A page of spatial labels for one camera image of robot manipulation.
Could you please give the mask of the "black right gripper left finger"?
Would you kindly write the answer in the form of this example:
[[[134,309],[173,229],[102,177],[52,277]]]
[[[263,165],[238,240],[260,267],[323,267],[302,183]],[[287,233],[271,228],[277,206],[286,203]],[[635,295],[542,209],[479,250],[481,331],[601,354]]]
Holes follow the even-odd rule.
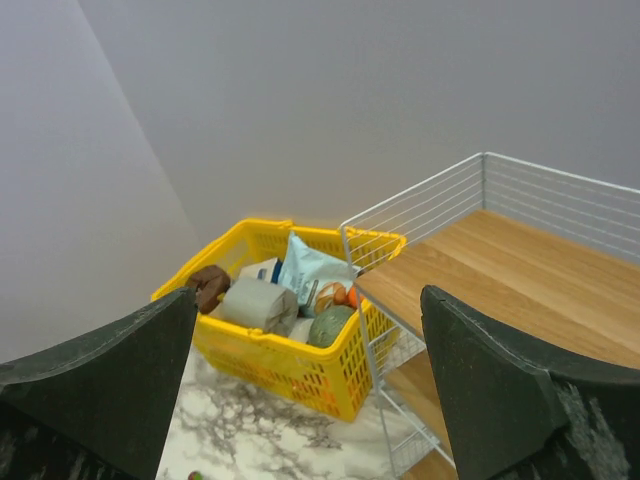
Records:
[[[196,316],[182,287],[2,364],[2,478],[155,478]]]

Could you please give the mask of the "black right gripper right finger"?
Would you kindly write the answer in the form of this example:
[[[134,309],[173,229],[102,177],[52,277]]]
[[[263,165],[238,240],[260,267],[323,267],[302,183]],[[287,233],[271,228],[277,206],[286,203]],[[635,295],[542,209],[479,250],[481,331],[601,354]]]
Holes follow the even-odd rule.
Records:
[[[459,478],[638,478],[638,370],[547,343],[434,285],[421,308]]]

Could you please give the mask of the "brown chocolate donut toy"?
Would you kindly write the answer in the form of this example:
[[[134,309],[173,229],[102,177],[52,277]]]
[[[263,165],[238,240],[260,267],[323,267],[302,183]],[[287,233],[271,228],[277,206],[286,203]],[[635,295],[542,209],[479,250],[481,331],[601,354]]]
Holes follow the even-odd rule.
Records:
[[[211,313],[219,297],[231,286],[231,277],[217,265],[206,266],[191,274],[186,286],[196,290],[196,304],[201,314]]]

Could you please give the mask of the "grey paper roll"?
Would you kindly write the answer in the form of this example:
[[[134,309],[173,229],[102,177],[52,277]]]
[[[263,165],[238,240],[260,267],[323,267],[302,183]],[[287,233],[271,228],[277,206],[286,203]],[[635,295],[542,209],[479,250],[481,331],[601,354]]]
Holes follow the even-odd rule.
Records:
[[[288,337],[299,312],[297,296],[278,284],[238,279],[210,316],[247,329]]]

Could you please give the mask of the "orange fruit toy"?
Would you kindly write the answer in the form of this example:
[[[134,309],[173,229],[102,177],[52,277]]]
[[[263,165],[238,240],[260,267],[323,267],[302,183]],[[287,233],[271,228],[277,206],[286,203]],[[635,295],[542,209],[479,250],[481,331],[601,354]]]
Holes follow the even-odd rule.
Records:
[[[353,309],[357,309],[360,305],[360,296],[359,293],[357,292],[356,286],[352,285],[351,288],[348,290],[347,293],[347,301],[348,301],[348,305],[353,308]]]

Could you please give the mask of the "green melon toy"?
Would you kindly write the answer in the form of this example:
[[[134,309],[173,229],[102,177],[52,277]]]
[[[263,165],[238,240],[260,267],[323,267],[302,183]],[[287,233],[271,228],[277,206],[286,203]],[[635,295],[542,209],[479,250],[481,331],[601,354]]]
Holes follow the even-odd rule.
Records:
[[[345,305],[331,306],[321,312],[311,324],[307,344],[316,348],[330,347],[353,314],[354,309]]]

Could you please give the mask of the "white blue carton box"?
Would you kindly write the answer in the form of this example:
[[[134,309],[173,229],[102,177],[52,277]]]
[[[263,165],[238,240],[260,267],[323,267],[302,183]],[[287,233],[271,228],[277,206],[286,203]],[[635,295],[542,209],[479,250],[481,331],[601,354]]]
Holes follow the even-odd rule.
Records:
[[[240,269],[239,278],[251,278],[277,284],[282,267],[282,261],[273,257],[262,262],[247,265]]]

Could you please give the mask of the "light blue snack bag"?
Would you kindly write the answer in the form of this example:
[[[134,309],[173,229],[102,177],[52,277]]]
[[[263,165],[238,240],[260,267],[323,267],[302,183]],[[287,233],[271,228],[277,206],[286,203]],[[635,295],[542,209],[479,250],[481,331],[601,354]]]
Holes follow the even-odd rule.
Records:
[[[314,304],[320,288],[328,282],[340,282],[348,291],[355,274],[356,269],[347,262],[309,247],[291,231],[278,284],[296,294],[304,317],[313,318],[318,315]]]

